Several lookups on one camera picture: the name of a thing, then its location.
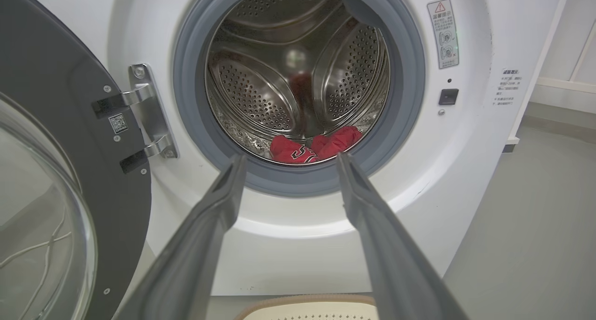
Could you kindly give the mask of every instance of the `beige basket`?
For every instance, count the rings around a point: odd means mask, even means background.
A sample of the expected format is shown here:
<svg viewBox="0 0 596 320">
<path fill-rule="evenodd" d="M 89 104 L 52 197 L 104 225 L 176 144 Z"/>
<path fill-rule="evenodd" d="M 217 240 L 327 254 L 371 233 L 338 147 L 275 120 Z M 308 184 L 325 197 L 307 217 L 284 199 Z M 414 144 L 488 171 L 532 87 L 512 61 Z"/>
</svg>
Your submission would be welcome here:
<svg viewBox="0 0 596 320">
<path fill-rule="evenodd" d="M 364 295 L 313 294 L 264 300 L 235 320 L 378 320 L 374 299 Z"/>
</svg>

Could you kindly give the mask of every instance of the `stainless steel drum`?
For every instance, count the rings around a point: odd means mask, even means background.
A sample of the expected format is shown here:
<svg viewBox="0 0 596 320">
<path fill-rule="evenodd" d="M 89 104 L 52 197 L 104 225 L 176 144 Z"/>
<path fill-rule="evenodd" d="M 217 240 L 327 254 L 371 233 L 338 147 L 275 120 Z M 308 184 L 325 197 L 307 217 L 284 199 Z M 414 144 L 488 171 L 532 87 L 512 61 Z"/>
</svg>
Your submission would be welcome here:
<svg viewBox="0 0 596 320">
<path fill-rule="evenodd" d="M 383 110 L 389 65 L 379 30 L 341 0 L 242 0 L 209 50 L 207 97 L 227 135 L 270 158 L 276 135 L 309 145 Z"/>
</svg>

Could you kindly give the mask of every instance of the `black square latch hole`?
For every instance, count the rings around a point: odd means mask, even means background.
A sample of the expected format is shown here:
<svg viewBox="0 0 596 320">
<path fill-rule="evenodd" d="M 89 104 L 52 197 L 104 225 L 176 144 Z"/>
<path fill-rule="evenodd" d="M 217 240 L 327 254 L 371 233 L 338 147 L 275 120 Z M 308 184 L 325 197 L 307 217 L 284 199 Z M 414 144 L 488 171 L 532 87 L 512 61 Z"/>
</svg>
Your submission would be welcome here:
<svg viewBox="0 0 596 320">
<path fill-rule="evenodd" d="M 439 98 L 439 105 L 455 105 L 459 89 L 443 89 Z"/>
</svg>

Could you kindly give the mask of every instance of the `screw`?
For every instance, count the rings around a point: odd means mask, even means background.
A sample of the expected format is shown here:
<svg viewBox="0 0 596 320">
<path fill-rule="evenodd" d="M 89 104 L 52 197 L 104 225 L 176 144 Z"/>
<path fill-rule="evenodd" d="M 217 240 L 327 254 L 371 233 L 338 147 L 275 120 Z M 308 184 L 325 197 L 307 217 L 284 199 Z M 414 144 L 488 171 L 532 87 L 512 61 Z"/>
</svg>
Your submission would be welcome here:
<svg viewBox="0 0 596 320">
<path fill-rule="evenodd" d="M 135 68 L 135 76 L 137 78 L 143 78 L 145 76 L 145 68 L 144 67 L 136 67 Z"/>
</svg>

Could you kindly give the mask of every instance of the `white washing machine body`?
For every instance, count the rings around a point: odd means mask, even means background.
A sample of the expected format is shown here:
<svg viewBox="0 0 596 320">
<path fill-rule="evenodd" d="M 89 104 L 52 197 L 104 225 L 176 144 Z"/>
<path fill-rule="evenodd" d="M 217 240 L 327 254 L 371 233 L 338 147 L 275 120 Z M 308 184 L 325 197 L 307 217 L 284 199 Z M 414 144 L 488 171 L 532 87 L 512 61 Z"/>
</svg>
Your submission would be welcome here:
<svg viewBox="0 0 596 320">
<path fill-rule="evenodd" d="M 121 89 L 129 88 L 129 65 L 151 66 L 179 153 L 150 161 L 147 242 L 158 254 L 219 174 L 191 139 L 174 96 L 173 56 L 197 0 L 39 1 L 88 46 Z M 460 59 L 445 69 L 439 69 L 428 10 L 440 0 L 402 1 L 424 48 L 424 99 L 407 139 L 370 180 L 443 275 L 534 82 L 560 0 L 450 0 Z M 442 89 L 459 89 L 455 105 L 438 104 Z M 339 192 L 283 197 L 244 190 L 238 221 L 224 239 L 213 294 L 367 291 L 364 254 Z"/>
</svg>

